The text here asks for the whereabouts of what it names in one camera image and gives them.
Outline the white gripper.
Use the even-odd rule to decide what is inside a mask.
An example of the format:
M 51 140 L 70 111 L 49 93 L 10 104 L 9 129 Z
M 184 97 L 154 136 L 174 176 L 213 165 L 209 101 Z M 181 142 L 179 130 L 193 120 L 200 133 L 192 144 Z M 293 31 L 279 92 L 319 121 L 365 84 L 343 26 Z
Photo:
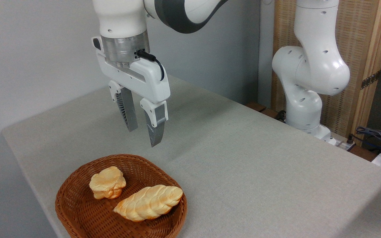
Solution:
M 93 37 L 97 60 L 109 82 L 112 100 L 117 103 L 128 131 L 138 128 L 132 91 L 144 97 L 140 105 L 145 112 L 151 147 L 162 141 L 165 122 L 168 120 L 167 100 L 170 95 L 168 77 L 162 78 L 160 66 L 147 59 L 129 63 L 129 67 L 119 67 L 109 62 L 104 54 L 101 37 Z

